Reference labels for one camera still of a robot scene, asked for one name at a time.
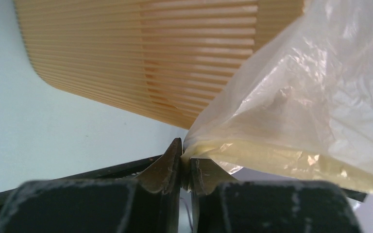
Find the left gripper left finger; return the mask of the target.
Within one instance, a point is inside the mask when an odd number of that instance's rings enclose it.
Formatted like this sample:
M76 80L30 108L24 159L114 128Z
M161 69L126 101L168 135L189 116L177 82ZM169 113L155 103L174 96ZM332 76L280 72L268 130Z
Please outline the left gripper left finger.
M175 233L182 141L132 178L29 181L0 211L0 233Z

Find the translucent yellowish trash bag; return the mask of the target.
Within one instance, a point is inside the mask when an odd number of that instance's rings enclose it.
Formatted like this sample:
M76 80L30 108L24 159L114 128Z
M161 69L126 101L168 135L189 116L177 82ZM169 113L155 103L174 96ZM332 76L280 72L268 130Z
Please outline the translucent yellowish trash bag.
M373 194L373 0L315 0L200 113L183 160L210 158Z

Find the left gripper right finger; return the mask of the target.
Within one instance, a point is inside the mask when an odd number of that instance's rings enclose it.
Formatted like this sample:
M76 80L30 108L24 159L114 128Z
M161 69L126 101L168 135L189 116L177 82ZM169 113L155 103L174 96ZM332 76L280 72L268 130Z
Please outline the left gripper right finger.
M239 181L210 159L190 161L196 233L359 233L344 192L322 181Z

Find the orange plastic trash bin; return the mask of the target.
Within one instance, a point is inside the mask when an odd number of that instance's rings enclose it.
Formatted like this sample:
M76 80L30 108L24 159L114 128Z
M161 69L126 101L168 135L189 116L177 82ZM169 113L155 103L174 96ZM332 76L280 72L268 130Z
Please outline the orange plastic trash bin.
M16 0L30 63L50 86L190 128L306 0Z

